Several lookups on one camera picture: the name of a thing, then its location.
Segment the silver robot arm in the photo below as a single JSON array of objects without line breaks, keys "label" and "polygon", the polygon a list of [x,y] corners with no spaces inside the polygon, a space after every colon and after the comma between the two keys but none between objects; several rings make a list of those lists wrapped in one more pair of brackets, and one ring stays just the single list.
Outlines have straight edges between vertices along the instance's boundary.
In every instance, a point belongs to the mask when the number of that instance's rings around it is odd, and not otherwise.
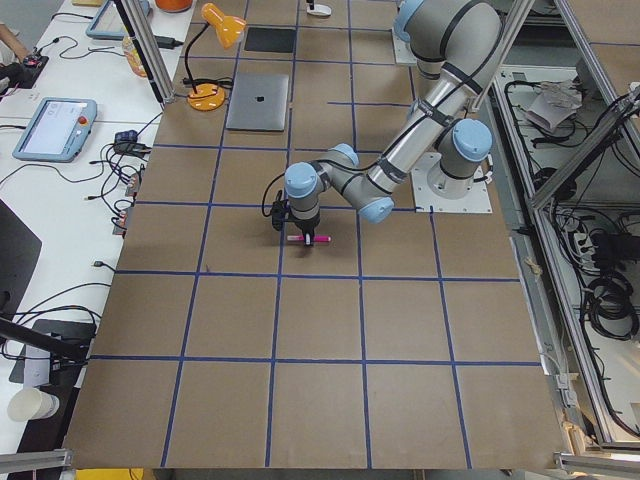
[{"label": "silver robot arm", "polygon": [[391,213],[394,190],[427,150],[441,155],[432,191],[459,199],[492,147],[489,129],[459,114],[489,85],[500,65],[504,21],[496,10],[485,1],[404,1],[393,31],[416,58],[422,82],[405,123],[367,167],[360,166],[345,143],[313,161],[290,165],[282,191],[265,213],[277,231],[294,224],[306,246],[317,238],[325,191],[337,191],[360,217],[377,224]]}]

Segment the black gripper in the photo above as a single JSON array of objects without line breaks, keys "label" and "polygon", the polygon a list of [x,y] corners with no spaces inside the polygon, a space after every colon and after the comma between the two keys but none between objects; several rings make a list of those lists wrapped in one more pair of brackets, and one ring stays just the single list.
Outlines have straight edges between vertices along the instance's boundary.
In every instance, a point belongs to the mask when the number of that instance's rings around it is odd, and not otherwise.
[{"label": "black gripper", "polygon": [[313,246],[315,229],[320,223],[320,216],[315,215],[314,217],[311,217],[308,219],[300,219],[300,218],[294,217],[293,223],[301,231],[301,234],[304,237],[304,245]]}]

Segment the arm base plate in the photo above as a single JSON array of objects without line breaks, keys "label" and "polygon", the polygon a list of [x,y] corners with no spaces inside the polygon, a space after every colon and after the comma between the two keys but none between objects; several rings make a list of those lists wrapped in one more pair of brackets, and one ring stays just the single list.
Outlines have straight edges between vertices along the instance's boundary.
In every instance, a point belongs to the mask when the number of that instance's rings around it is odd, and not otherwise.
[{"label": "arm base plate", "polygon": [[488,192],[491,179],[481,163],[474,176],[457,180],[448,177],[440,164],[441,155],[423,154],[410,172],[415,210],[424,213],[492,214]]},{"label": "arm base plate", "polygon": [[398,35],[392,31],[395,63],[401,66],[416,66],[417,58],[410,48],[410,37],[403,33]]}]

